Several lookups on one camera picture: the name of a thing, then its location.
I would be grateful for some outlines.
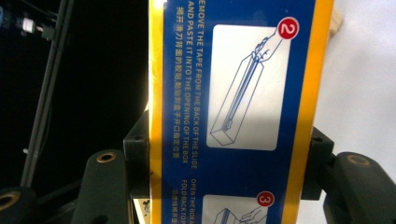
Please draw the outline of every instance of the yellow border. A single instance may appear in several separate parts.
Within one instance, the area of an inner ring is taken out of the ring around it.
[[[320,74],[329,34],[332,0],[317,0],[305,65],[304,84],[291,156],[282,224],[296,223],[304,171],[318,99]]]
[[[149,103],[149,165],[150,176],[150,222],[161,224],[162,216],[162,136],[163,136],[163,0],[148,3],[148,103]]]

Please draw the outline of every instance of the dark background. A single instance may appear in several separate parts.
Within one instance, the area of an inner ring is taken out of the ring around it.
[[[30,0],[58,12],[60,1]],[[54,25],[20,1],[14,15]],[[0,189],[18,186],[50,41],[0,28]],[[33,189],[47,194],[82,178],[96,151],[121,148],[148,100],[147,1],[76,0]]]

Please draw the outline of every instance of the red circle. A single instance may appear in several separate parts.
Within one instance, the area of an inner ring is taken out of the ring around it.
[[[270,191],[263,191],[257,195],[257,203],[263,207],[269,207],[273,205],[275,196]]]
[[[293,17],[283,18],[277,25],[277,32],[284,39],[293,39],[300,30],[300,24]]]

